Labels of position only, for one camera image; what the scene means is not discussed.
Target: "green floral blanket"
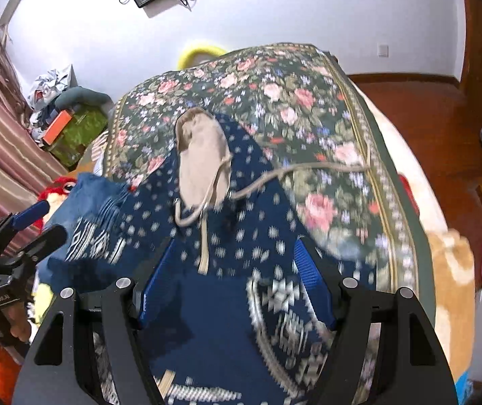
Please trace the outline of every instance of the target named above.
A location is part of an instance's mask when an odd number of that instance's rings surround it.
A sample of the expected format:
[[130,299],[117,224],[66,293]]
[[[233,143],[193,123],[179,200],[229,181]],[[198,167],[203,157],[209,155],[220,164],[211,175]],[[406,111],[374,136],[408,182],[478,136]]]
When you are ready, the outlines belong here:
[[[379,291],[412,288],[433,323],[428,241],[374,117],[336,59],[311,45],[275,44],[150,78],[116,105],[104,174],[139,184],[174,147],[175,119],[193,106],[232,115],[275,167],[369,162],[363,173],[299,170],[281,182],[300,220],[340,268],[344,261],[358,269],[370,262]],[[371,343],[359,400],[377,352],[377,339]]]

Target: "wooden floor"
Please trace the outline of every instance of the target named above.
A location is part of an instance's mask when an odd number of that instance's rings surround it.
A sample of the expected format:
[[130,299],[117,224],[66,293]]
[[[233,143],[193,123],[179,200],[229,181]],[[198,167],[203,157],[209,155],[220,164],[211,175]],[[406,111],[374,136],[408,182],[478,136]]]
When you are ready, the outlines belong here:
[[470,107],[458,89],[445,83],[377,82],[359,87],[412,148],[449,228],[469,239],[479,288],[482,203],[476,189],[482,177],[482,111]]

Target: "drawstring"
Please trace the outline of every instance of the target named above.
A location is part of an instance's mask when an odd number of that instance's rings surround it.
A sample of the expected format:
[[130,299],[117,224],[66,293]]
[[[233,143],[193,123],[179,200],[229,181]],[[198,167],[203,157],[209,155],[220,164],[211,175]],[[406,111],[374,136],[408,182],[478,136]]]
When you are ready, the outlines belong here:
[[[210,182],[209,187],[207,188],[207,192],[201,201],[201,204],[198,208],[194,209],[190,216],[186,217],[185,219],[181,219],[181,201],[179,199],[175,200],[175,223],[178,227],[187,227],[188,225],[193,224],[196,219],[198,219],[204,210],[209,206],[211,197],[213,196],[213,191],[215,189],[215,182],[217,180],[217,176],[221,170],[221,168],[230,160],[232,159],[231,154],[227,155],[222,159],[220,165],[218,166],[217,172],[213,180]],[[335,170],[338,172],[363,172],[370,168],[370,148],[367,151],[367,160],[368,164],[358,165],[358,166],[345,166],[339,163],[331,163],[329,161],[316,161],[313,163],[297,163],[293,165],[289,165],[287,167],[281,167],[278,169],[274,169],[270,172],[264,173],[260,176],[257,180],[255,180],[250,185],[246,186],[244,189],[239,190],[238,192],[229,192],[229,198],[232,201],[239,200],[241,198],[250,195],[253,191],[260,188],[267,182],[271,181],[274,178],[282,179],[284,175],[287,173],[294,171],[294,170],[301,170],[301,169],[330,169]]]

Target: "blue denim fabric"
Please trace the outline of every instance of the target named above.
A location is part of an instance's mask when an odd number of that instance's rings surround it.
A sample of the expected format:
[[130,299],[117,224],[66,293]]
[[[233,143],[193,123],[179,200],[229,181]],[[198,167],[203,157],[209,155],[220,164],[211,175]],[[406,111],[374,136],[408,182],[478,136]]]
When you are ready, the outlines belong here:
[[67,241],[38,264],[38,278],[41,283],[50,285],[54,292],[71,285],[72,277],[65,272],[65,267],[58,266],[57,262],[67,260],[71,249],[78,243],[79,239],[74,238],[77,227],[92,224],[96,234],[115,231],[113,223],[128,194],[127,184],[115,183],[91,173],[78,175],[76,185],[68,198],[45,225],[45,229],[54,224],[62,225],[67,232]]

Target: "red plush toy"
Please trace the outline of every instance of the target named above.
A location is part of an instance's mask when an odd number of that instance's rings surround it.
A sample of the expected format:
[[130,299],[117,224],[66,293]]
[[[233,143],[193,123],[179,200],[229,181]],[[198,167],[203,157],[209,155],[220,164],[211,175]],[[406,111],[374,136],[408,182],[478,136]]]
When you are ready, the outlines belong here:
[[44,224],[50,220],[51,215],[59,208],[59,206],[67,198],[70,190],[73,189],[76,184],[76,179],[71,177],[59,177],[50,186],[46,187],[37,198],[37,201],[46,200],[50,204],[50,211],[48,214],[35,221],[33,225],[37,227],[40,231],[44,227]]

